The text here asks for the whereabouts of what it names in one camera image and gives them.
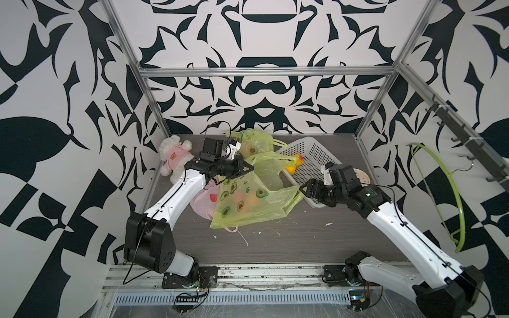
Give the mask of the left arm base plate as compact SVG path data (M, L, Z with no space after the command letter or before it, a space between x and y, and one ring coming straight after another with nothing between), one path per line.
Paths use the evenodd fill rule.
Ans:
M215 287L219 268L217 266L198 266L194 265L187 276L179 276L172 273L165 273L162 283L162 289L193 289L203 287Z

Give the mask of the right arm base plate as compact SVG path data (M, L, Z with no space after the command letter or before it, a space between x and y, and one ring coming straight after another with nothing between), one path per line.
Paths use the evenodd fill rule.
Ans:
M325 265L323 267L322 282L329 287L352 286L357 287L363 283L358 268L354 264Z

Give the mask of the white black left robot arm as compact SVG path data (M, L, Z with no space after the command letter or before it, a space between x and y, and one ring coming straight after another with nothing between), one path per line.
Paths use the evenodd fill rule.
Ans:
M204 139L203 150L184 164L176 183L152 207L127 220L124 259L159 274L198 279L198 262L176 249L172 234L192 199L216 176L233 180L254 170L240 154L241 143Z

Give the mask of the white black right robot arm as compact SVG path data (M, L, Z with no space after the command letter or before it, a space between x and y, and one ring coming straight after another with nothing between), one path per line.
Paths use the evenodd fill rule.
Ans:
M403 216L393 199L376 184L360 181L347 164L328 163L323 180L301 185L305 197L328 207L346 205L380 230L413 264L409 272L359 251L345 261L340 274L324 274L330 286L374 283L415 303L426 317L462 317L482 295L484 276L475 266L463 266L433 244Z

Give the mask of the red peach basket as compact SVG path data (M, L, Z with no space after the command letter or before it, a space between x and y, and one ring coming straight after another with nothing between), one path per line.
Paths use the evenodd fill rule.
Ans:
M237 205L241 201L245 201L245 192L236 191L234 194L231 195L232 200L235 202L235 205Z

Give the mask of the green avocado print plastic bag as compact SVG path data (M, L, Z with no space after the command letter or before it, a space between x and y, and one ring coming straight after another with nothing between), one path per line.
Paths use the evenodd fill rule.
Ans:
M254 129L227 132L225 135L241 144L239 152L244 158L258 153L273 152L274 146L282 148L288 146L281 140L274 139L269 133Z

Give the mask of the red yellow peach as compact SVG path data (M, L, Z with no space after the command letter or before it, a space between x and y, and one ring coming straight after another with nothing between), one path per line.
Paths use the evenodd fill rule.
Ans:
M265 199L258 198L257 196L253 196L247 199L246 206L249 208L251 212L258 211L264 205Z

